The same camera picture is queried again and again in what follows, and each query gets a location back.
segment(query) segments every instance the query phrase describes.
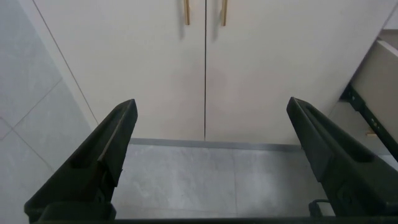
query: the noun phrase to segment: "white cabinet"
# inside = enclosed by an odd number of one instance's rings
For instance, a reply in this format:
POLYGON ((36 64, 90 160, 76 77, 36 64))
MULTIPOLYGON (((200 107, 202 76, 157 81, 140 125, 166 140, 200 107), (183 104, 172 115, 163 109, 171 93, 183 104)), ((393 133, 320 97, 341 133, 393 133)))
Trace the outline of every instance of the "white cabinet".
POLYGON ((99 122, 134 98, 134 138, 204 139, 205 1, 35 3, 99 122))
POLYGON ((289 98, 328 114, 395 3, 208 1, 206 140, 298 143, 289 98))
POLYGON ((35 0, 95 118, 134 138, 298 143, 291 96, 328 114, 396 0, 35 0))

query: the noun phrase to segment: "gray tile floor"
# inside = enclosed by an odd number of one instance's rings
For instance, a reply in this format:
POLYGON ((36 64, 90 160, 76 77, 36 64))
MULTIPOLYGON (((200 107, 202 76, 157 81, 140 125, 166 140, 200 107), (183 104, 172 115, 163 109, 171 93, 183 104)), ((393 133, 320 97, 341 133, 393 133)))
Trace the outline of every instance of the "gray tile floor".
POLYGON ((116 218, 307 217, 326 198, 303 152, 130 145, 116 218))

